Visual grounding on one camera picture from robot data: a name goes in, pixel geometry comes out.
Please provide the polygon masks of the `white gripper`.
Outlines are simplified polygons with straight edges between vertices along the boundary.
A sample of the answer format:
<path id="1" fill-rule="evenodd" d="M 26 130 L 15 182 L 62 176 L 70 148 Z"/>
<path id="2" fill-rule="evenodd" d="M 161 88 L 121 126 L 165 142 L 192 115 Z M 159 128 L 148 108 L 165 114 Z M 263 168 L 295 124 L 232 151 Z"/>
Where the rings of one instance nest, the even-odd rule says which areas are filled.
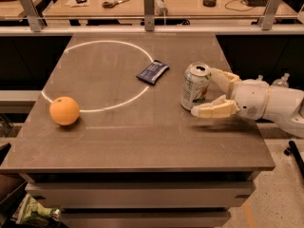
<path id="1" fill-rule="evenodd" d="M 240 81 L 238 75 L 211 68 L 211 80 L 227 95 L 221 95 L 210 103 L 193 106 L 191 114 L 198 118 L 239 117 L 258 120 L 262 117 L 270 93 L 270 86 L 262 80 Z"/>

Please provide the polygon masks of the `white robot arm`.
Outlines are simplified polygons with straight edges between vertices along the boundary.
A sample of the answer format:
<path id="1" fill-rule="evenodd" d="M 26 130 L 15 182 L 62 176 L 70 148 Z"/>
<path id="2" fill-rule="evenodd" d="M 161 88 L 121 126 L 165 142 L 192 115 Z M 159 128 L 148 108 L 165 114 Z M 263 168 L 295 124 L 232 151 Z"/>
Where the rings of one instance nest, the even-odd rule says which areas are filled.
<path id="1" fill-rule="evenodd" d="M 211 68 L 211 80 L 224 92 L 211 103 L 199 104 L 191 114 L 199 118 L 228 118 L 232 115 L 275 123 L 283 131 L 304 137 L 304 91 L 269 85 L 261 75 L 241 80 L 238 75 Z"/>

